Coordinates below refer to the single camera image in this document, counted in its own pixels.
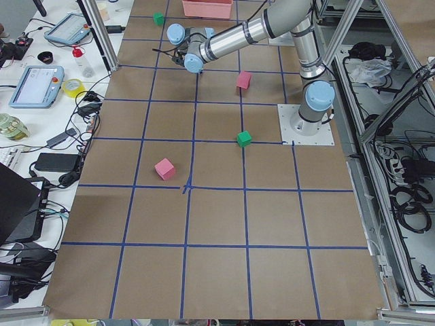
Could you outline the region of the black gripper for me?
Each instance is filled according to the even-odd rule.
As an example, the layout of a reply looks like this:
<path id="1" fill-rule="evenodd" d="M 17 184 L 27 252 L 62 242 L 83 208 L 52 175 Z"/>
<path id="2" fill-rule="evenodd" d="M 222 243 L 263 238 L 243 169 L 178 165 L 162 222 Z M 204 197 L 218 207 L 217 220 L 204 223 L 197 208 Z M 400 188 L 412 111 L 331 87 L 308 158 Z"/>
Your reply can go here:
<path id="1" fill-rule="evenodd" d="M 184 59 L 185 59 L 185 55 L 187 54 L 187 52 L 185 50 L 174 50 L 171 60 L 176 64 L 176 65 L 184 65 Z"/>

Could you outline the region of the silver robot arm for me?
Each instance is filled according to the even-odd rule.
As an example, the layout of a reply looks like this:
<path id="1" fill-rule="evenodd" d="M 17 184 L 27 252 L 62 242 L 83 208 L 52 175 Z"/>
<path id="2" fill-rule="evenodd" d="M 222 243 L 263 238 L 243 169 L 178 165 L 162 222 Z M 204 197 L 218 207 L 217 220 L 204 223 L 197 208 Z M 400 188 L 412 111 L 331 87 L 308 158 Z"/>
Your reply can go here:
<path id="1" fill-rule="evenodd" d="M 172 24 L 167 38 L 173 44 L 172 61 L 191 73 L 247 46 L 278 40 L 289 34 L 296 48 L 302 79 L 302 104 L 291 115 L 290 127 L 301 136 L 316 135 L 329 123 L 335 90 L 326 78 L 327 66 L 319 53 L 310 1 L 275 1 L 251 18 L 219 33 L 212 28 L 185 28 Z"/>

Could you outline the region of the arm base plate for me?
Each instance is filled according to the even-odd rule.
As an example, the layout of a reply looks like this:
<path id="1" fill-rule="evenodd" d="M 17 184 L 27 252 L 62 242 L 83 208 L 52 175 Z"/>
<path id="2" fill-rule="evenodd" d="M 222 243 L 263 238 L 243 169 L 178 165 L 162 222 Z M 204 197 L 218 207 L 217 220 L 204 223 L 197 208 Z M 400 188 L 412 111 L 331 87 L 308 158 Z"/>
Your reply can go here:
<path id="1" fill-rule="evenodd" d="M 281 142 L 284 145 L 334 146 L 330 123 L 323 124 L 325 113 L 320 122 L 307 122 L 299 116 L 300 105 L 278 104 L 278 118 Z"/>
<path id="2" fill-rule="evenodd" d="M 268 44 L 270 46 L 290 46 L 290 47 L 294 47 L 294 41 L 293 41 L 293 37 L 292 34 L 290 32 L 282 34 L 279 37 L 276 38 L 269 38 L 268 39 Z"/>

